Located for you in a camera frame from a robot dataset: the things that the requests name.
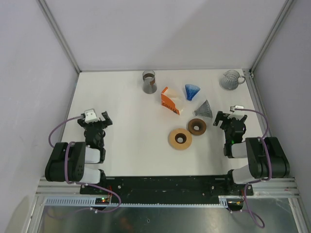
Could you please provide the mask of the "clear glass dripper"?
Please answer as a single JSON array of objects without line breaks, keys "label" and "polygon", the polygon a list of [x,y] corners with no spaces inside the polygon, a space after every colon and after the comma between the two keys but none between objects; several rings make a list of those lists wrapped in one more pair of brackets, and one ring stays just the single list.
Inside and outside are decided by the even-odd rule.
[{"label": "clear glass dripper", "polygon": [[213,118],[212,109],[208,100],[205,100],[205,102],[203,102],[199,108],[194,111],[194,114],[196,116]]}]

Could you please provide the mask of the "glass server pitcher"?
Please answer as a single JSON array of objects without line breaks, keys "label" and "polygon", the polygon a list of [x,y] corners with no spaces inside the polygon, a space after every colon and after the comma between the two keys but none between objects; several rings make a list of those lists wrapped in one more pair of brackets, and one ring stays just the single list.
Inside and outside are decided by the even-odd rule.
[{"label": "glass server pitcher", "polygon": [[245,77],[236,70],[228,70],[219,80],[220,86],[226,90],[235,90],[243,83],[245,83]]}]

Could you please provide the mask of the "glass carafe with brown band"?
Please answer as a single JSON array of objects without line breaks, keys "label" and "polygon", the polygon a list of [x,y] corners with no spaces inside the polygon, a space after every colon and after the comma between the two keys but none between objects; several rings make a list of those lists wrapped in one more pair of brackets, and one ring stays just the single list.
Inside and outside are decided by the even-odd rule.
[{"label": "glass carafe with brown band", "polygon": [[157,90],[155,72],[153,70],[146,70],[142,74],[143,91],[146,94],[153,94]]}]

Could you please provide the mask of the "orange coffee filter box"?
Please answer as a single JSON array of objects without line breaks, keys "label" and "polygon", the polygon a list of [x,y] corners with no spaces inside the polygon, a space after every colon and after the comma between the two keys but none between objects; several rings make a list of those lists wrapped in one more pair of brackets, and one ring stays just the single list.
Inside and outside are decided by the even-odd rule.
[{"label": "orange coffee filter box", "polygon": [[182,96],[176,90],[168,86],[161,92],[161,104],[178,115],[181,115],[184,109],[184,100]]}]

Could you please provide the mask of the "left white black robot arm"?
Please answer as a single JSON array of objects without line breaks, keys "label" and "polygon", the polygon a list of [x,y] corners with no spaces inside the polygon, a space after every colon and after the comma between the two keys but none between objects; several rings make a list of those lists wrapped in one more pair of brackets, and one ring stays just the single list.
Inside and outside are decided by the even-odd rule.
[{"label": "left white black robot arm", "polygon": [[[97,116],[94,109],[84,111],[79,116],[69,118],[56,126],[48,137],[53,148],[45,168],[45,178],[49,182],[90,183],[90,188],[97,194],[107,190],[107,181],[102,179],[100,169],[87,168],[87,164],[102,164],[105,160],[105,129],[113,124],[108,113]],[[82,142],[57,142],[52,144],[52,134],[67,122],[76,120],[84,129],[85,140]]]}]

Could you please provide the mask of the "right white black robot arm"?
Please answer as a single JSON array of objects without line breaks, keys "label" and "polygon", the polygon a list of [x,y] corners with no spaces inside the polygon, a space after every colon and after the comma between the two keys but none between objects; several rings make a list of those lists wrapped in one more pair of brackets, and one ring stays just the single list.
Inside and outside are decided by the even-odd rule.
[{"label": "right white black robot arm", "polygon": [[243,138],[246,133],[247,115],[218,111],[213,126],[220,126],[225,133],[224,156],[229,159],[246,159],[241,168],[228,171],[231,177],[224,182],[224,189],[230,195],[237,194],[242,184],[269,181],[272,178],[286,178],[290,174],[290,164],[276,137]]}]

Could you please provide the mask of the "blue glass dripper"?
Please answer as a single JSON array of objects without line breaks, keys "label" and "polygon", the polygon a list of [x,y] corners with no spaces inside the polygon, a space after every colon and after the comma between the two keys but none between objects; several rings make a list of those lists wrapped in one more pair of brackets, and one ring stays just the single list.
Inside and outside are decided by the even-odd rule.
[{"label": "blue glass dripper", "polygon": [[200,87],[193,84],[186,84],[185,91],[186,91],[186,98],[188,101],[192,101],[192,99],[196,96],[196,94],[201,90]]}]

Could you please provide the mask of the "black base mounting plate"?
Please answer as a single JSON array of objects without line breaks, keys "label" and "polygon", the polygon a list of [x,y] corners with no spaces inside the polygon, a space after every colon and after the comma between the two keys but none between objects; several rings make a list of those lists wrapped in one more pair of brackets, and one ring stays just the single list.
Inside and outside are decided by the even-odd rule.
[{"label": "black base mounting plate", "polygon": [[99,186],[111,188],[112,200],[162,201],[164,203],[212,203],[219,196],[254,194],[253,188],[234,184],[228,175],[106,177]]}]

